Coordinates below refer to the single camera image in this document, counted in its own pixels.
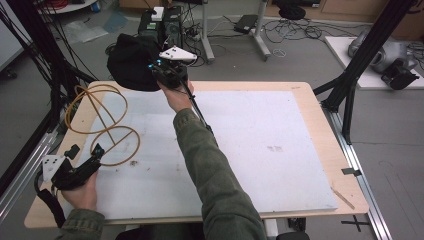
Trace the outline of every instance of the person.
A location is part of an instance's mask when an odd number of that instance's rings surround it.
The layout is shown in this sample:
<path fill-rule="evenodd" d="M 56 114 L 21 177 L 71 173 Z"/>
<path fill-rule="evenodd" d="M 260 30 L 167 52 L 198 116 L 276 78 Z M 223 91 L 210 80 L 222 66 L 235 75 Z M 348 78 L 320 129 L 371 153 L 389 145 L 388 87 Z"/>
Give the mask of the person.
<path fill-rule="evenodd" d="M 213 134 L 192 110 L 187 94 L 158 83 L 176 112 L 173 124 L 187 170 L 202 201 L 203 233 L 212 239 L 266 239 L 258 212 L 243 191 Z M 193 85 L 188 81 L 193 92 Z M 58 239 L 100 239 L 104 216 L 96 212 L 96 177 L 72 191 L 62 191 L 74 207 Z"/>

